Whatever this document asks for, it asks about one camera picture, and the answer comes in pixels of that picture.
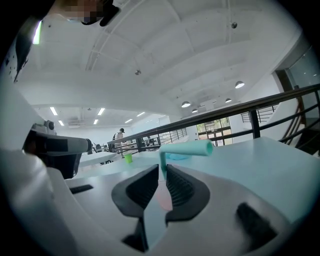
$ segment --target green cup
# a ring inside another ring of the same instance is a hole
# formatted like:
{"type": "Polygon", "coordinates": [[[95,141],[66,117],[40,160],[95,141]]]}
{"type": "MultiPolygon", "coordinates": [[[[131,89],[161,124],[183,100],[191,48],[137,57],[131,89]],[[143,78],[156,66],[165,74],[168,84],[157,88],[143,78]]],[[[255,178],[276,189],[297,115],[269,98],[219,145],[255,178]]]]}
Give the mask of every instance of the green cup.
{"type": "Polygon", "coordinates": [[[124,155],[124,160],[128,164],[132,163],[132,154],[125,154],[124,155]]]}

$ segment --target pink object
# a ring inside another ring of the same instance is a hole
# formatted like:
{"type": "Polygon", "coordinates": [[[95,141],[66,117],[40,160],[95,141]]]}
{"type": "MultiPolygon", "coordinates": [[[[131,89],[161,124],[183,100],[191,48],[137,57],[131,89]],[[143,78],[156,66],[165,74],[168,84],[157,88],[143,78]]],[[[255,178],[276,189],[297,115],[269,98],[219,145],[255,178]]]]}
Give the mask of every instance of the pink object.
{"type": "Polygon", "coordinates": [[[158,201],[159,205],[165,210],[165,211],[172,211],[172,201],[171,196],[169,193],[169,190],[166,186],[166,181],[158,181],[158,187],[155,191],[155,197],[158,201]]]}

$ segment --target white table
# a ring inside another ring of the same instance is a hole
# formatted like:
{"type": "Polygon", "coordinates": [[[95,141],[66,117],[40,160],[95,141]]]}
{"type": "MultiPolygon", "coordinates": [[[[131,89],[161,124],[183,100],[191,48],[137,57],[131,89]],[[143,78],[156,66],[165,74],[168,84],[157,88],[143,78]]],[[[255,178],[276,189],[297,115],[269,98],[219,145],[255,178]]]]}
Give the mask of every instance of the white table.
{"type": "Polygon", "coordinates": [[[111,152],[99,152],[99,153],[87,154],[87,155],[81,156],[79,167],[91,166],[91,165],[99,164],[102,162],[106,162],[108,160],[111,160],[115,156],[117,156],[117,153],[111,153],[111,152]]]}
{"type": "MultiPolygon", "coordinates": [[[[158,152],[140,152],[132,160],[130,164],[121,159],[102,165],[78,173],[74,179],[125,174],[134,169],[143,171],[160,164],[158,152]]],[[[214,147],[211,156],[167,159],[167,163],[238,182],[280,210],[291,222],[310,211],[320,188],[320,159],[266,137],[214,147]]]]}

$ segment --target white ceiling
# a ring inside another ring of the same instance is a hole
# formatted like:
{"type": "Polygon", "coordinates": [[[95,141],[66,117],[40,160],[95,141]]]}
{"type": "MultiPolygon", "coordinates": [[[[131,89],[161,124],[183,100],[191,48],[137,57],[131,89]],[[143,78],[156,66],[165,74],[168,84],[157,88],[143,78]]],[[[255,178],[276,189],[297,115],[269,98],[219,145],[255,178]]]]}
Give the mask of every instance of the white ceiling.
{"type": "Polygon", "coordinates": [[[18,82],[30,104],[69,104],[78,107],[72,108],[75,115],[81,107],[105,107],[117,113],[109,119],[115,125],[130,111],[186,116],[211,99],[223,107],[226,98],[240,101],[270,74],[301,33],[271,1],[114,4],[121,13],[107,27],[59,16],[43,21],[40,44],[32,47],[18,82]],[[238,80],[245,86],[236,90],[238,80]],[[192,107],[182,109],[183,101],[192,107]]]}
{"type": "Polygon", "coordinates": [[[149,113],[145,113],[137,117],[137,112],[114,109],[105,109],[102,115],[98,115],[100,108],[95,107],[58,106],[54,108],[57,115],[47,106],[35,106],[34,109],[40,117],[53,121],[58,128],[61,126],[59,120],[66,128],[126,127],[150,116],[149,113]]]}

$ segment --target teal tube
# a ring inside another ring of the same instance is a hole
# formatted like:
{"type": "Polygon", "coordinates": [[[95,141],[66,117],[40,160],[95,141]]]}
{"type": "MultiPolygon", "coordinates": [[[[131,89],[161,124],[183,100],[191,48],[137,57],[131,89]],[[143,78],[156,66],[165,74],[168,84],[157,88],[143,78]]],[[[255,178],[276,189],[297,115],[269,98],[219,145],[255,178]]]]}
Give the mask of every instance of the teal tube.
{"type": "Polygon", "coordinates": [[[194,156],[210,156],[212,154],[212,151],[213,146],[211,140],[209,139],[162,145],[159,149],[159,152],[161,169],[163,171],[164,178],[166,179],[167,171],[166,153],[194,156]]]}

